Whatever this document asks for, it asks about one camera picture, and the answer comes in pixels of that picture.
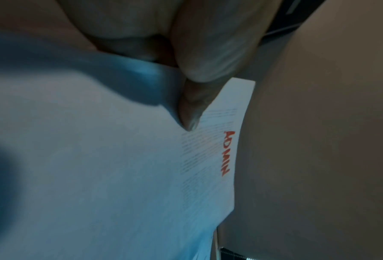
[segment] white paper sheet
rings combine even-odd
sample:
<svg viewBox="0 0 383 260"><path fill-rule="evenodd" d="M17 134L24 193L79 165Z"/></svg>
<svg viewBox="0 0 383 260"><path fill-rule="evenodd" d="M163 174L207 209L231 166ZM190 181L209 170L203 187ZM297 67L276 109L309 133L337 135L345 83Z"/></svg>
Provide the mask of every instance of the white paper sheet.
<svg viewBox="0 0 383 260"><path fill-rule="evenodd" d="M233 210L254 82L230 80L189 133L182 80L0 33L0 259L193 259Z"/></svg>

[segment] beige wall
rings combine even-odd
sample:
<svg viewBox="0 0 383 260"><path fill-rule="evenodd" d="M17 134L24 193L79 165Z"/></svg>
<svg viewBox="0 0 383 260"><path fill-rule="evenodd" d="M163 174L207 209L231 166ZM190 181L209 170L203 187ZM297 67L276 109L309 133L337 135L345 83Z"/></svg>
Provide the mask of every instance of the beige wall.
<svg viewBox="0 0 383 260"><path fill-rule="evenodd" d="M246 114L235 187L230 250L383 260L383 0L327 0L291 37Z"/></svg>

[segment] skin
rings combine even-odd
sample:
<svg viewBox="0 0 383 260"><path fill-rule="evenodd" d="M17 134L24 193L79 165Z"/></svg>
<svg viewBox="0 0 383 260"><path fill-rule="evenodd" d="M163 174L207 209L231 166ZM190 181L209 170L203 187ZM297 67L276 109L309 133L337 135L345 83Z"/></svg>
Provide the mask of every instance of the skin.
<svg viewBox="0 0 383 260"><path fill-rule="evenodd" d="M196 129L204 110L252 57L281 0L58 0L102 51L178 66L178 113Z"/></svg>

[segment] finger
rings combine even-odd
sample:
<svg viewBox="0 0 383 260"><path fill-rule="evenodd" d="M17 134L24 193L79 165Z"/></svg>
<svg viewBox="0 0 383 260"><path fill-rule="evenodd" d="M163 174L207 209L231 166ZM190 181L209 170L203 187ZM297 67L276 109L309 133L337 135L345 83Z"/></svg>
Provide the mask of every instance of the finger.
<svg viewBox="0 0 383 260"><path fill-rule="evenodd" d="M186 80L178 107L180 121L184 129L193 131L197 128L201 115L229 79L229 77L222 78L209 83Z"/></svg>

